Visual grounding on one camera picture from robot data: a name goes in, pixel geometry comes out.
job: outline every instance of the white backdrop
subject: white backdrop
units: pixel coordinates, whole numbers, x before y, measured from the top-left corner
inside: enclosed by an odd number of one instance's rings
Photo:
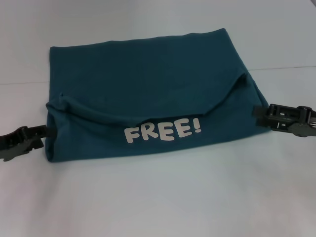
[[[2,0],[0,135],[45,124],[50,46],[219,28],[269,103],[316,109],[315,22],[309,0]],[[271,132],[57,164],[36,150],[0,162],[0,236],[314,237],[315,144]]]

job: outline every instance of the white surface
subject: white surface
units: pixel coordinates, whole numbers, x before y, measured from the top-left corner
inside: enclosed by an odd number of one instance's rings
[[[315,107],[316,68],[252,75],[269,102]],[[1,134],[45,123],[47,97],[47,82],[1,85]],[[57,164],[36,150],[0,163],[0,236],[314,237],[315,144],[271,132]]]
[[[310,0],[1,0],[0,83],[48,81],[48,50],[226,28],[249,69],[316,66]]]
[[[46,122],[50,46],[224,27],[249,69],[313,66],[315,22],[309,0],[1,0],[0,135]],[[268,102],[316,108],[316,68],[251,73]],[[0,162],[0,237],[314,237],[315,144],[274,132],[58,164],[36,150]]]

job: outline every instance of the clip jaw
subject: clip jaw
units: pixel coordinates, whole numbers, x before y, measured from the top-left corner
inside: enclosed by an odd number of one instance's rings
[[[20,127],[16,131],[0,136],[0,159],[9,161],[17,156],[29,153],[44,146],[41,138],[53,136],[46,125],[37,127]]]
[[[316,112],[310,107],[294,108],[275,104],[270,104],[268,108],[255,106],[252,115],[257,118],[257,126],[293,133],[299,137],[316,136]]]

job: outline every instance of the teal fabric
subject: teal fabric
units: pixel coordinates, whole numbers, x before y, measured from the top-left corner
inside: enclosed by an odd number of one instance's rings
[[[267,131],[255,126],[254,105],[268,104],[225,29],[52,47],[47,125],[58,133],[46,155],[58,162],[228,142]]]

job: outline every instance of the exclamation mark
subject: exclamation mark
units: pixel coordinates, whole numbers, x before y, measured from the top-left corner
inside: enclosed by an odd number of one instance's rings
[[[201,132],[198,118],[193,119],[193,125],[194,125],[194,128],[196,129],[196,132]]]

